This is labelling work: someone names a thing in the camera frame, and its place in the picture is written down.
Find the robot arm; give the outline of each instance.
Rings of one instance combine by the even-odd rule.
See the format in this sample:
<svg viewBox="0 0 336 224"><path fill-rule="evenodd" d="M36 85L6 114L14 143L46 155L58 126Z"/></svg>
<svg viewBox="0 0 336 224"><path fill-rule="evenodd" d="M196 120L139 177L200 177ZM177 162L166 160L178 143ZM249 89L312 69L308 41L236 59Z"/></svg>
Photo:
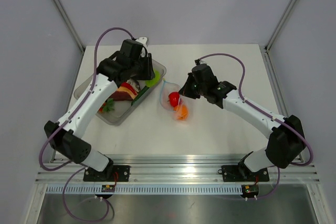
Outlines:
<svg viewBox="0 0 336 224"><path fill-rule="evenodd" d="M78 110L78 105L90 92L82 107L50 141L53 149L76 164L84 164L98 172L106 173L107 169L111 170L113 161L91 148L91 145L81 138L92 117L121 83L130 79L130 77L136 80L151 80L154 78L152 56L147 51L147 43L148 39L145 37L136 41L124 40L120 51L100 62L93 89L90 90L89 86L75 105L56 123L51 121L46 123L45 132L50 137L59 125L69 121L69 115Z"/></svg>
<svg viewBox="0 0 336 224"><path fill-rule="evenodd" d="M304 143L295 134L274 121L278 119L289 124L303 136L301 122L297 117L292 115L285 118L283 115L274 114L249 99L248 101L253 105L268 111L273 116L272 119L266 117L242 100L234 85L227 81L218 82L207 64L196 61L196 66L188 74L188 79L179 93L192 99L205 97L209 103L240 116L269 139L267 147L247 154L238 163L243 177L273 165L286 168L305 148Z"/></svg>

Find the transparent tray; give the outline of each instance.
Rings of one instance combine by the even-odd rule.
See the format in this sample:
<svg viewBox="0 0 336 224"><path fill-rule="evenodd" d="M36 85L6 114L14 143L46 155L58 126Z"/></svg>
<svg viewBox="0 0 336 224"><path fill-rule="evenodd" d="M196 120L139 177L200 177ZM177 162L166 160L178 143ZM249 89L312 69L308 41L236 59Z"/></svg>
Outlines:
<svg viewBox="0 0 336 224"><path fill-rule="evenodd" d="M155 87L162 81L164 75L167 72L167 69L158 63L155 60L153 62L153 69L157 70L160 73L159 81L152 87L150 87L146 92L144 92L132 105L132 101L116 101L114 102L114 110L106 113L98 113L97 117L102 119L104 122L110 125L120 125L132 112L135 110L137 106L155 89ZM75 91L74 97L78 99L83 92L86 90L88 85L91 83L92 76L90 76L84 83L82 83ZM140 85L140 89L142 90L146 85L145 81L138 81Z"/></svg>

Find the clear plastic bag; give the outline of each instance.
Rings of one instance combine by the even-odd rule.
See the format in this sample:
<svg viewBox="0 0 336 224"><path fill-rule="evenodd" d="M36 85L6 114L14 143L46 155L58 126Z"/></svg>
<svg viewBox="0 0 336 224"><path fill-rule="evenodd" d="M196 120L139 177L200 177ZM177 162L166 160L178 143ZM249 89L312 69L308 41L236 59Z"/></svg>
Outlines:
<svg viewBox="0 0 336 224"><path fill-rule="evenodd" d="M163 80L160 104L171 113L173 119L186 121L189 116L189 107L186 99L178 94L180 89L179 85Z"/></svg>

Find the white wall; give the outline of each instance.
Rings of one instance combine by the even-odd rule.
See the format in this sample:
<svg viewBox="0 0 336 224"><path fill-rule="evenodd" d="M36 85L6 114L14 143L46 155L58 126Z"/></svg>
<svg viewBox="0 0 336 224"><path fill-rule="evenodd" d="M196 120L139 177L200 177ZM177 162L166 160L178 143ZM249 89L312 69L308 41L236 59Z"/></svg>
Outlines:
<svg viewBox="0 0 336 224"><path fill-rule="evenodd" d="M300 0L271 54L290 113L303 122L336 220L336 1Z"/></svg>
<svg viewBox="0 0 336 224"><path fill-rule="evenodd" d="M20 223L44 124L64 113L81 55L50 0L0 6L0 222Z"/></svg>
<svg viewBox="0 0 336 224"><path fill-rule="evenodd" d="M265 44L289 0L61 0L85 45L122 26L151 44ZM103 44L117 45L113 33Z"/></svg>

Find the white table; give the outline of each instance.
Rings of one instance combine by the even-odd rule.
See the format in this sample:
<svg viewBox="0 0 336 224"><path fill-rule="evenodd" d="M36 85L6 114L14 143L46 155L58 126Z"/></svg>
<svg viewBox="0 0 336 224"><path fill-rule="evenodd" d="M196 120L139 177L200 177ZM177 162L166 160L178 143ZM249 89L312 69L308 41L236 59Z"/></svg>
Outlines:
<svg viewBox="0 0 336 224"><path fill-rule="evenodd" d="M120 46L100 46L98 61ZM93 72L94 46L86 47L75 89ZM270 111L278 112L258 45L155 45L153 59L166 66L165 79L182 86L195 66L194 60L215 52L240 58L246 66L243 93ZM238 86L242 69L235 60L216 56L206 59L219 81ZM160 106L161 83L119 126L98 117L90 122L83 140L103 154L245 154L267 144L265 137L236 115L209 104L204 98L191 100L187 122L174 121ZM72 96L70 106L75 102Z"/></svg>

